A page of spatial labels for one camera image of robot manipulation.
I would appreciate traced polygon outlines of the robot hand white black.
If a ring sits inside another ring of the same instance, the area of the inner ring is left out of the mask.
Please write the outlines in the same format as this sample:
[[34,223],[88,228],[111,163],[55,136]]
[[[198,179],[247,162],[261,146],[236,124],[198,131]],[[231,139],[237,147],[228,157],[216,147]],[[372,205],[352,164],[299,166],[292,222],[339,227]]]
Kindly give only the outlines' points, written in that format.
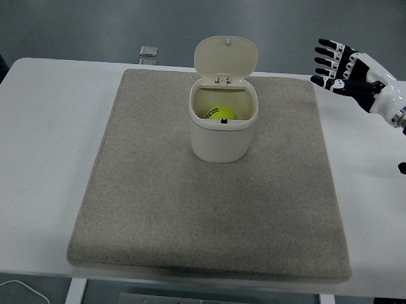
[[332,93],[353,98],[367,113],[376,113],[406,136],[406,92],[398,80],[366,53],[319,39],[314,61],[321,65],[310,81]]

